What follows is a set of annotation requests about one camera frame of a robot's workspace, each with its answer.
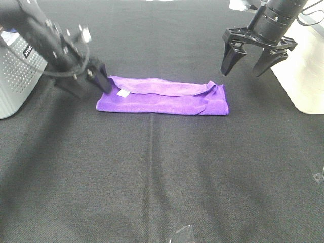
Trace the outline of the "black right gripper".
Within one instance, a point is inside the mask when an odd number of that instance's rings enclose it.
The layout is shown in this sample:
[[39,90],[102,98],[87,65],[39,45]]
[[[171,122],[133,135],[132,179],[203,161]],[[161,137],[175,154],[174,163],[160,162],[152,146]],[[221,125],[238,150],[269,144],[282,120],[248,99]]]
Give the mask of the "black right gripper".
[[286,60],[287,50],[292,51],[297,43],[288,37],[282,37],[277,44],[271,44],[265,40],[258,39],[247,28],[226,29],[223,34],[224,56],[221,64],[221,72],[227,76],[234,65],[247,53],[244,44],[262,47],[263,51],[253,68],[255,77],[261,76],[277,63]]

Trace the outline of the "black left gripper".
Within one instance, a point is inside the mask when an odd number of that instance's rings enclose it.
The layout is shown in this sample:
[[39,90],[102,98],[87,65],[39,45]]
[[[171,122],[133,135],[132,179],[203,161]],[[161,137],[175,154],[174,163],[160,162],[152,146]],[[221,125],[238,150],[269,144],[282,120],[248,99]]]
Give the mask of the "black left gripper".
[[109,94],[112,84],[106,66],[100,60],[90,57],[88,44],[78,42],[77,35],[60,34],[59,41],[53,50],[54,63],[51,66],[54,70],[47,72],[47,75],[57,78],[55,86],[78,99],[90,99],[91,93],[76,81],[78,76],[86,75],[103,93]]

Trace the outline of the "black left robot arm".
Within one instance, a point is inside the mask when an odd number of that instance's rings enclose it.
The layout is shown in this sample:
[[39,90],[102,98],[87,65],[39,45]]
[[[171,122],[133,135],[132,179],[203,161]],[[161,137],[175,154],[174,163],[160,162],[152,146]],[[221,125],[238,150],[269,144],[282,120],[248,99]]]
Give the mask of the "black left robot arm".
[[103,62],[90,57],[89,29],[80,27],[75,35],[63,32],[41,10],[37,1],[1,1],[1,27],[15,29],[47,61],[55,85],[81,98],[85,95],[81,81],[110,93],[111,80]]

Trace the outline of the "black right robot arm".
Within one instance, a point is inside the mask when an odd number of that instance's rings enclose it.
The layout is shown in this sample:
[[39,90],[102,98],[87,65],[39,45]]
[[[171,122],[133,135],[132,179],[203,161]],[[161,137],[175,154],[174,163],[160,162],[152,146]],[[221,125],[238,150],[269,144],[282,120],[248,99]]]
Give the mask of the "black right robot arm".
[[286,60],[287,50],[292,51],[297,43],[285,37],[307,1],[268,1],[262,4],[247,27],[226,29],[221,72],[227,76],[234,65],[247,53],[244,44],[263,48],[253,68],[256,77],[261,76],[277,63]]

